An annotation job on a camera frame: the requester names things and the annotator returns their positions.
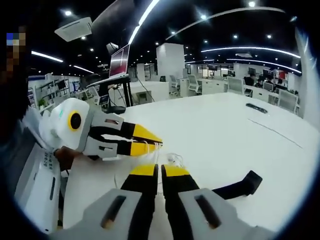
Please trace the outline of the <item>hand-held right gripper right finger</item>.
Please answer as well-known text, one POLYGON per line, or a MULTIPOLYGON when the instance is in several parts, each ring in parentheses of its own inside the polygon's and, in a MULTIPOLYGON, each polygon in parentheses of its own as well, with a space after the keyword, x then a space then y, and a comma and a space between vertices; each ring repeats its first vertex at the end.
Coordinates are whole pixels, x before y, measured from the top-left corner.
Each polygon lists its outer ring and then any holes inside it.
POLYGON ((208 188, 199 188, 179 166, 161 166, 165 211, 175 240, 272 240, 275 233, 251 226, 236 208, 208 188))

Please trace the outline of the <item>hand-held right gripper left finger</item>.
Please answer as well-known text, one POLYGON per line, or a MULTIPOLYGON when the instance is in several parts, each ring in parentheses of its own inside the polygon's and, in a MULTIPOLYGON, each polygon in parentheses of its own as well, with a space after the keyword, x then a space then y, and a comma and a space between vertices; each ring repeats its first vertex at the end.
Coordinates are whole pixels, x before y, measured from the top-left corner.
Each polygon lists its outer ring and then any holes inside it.
POLYGON ((121 188, 89 205, 74 226, 50 234, 51 240, 146 240, 155 211, 158 165, 135 167, 121 188))

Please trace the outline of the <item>person's left hand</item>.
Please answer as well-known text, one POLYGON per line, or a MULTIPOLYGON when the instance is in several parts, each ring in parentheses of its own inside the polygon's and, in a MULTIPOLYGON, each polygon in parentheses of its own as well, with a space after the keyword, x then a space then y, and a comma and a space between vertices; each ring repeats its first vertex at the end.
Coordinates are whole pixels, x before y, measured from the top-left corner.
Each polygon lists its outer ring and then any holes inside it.
POLYGON ((70 170, 74 159, 81 156, 82 153, 63 146, 62 148, 55 150, 53 155, 59 162, 60 171, 63 172, 70 170))

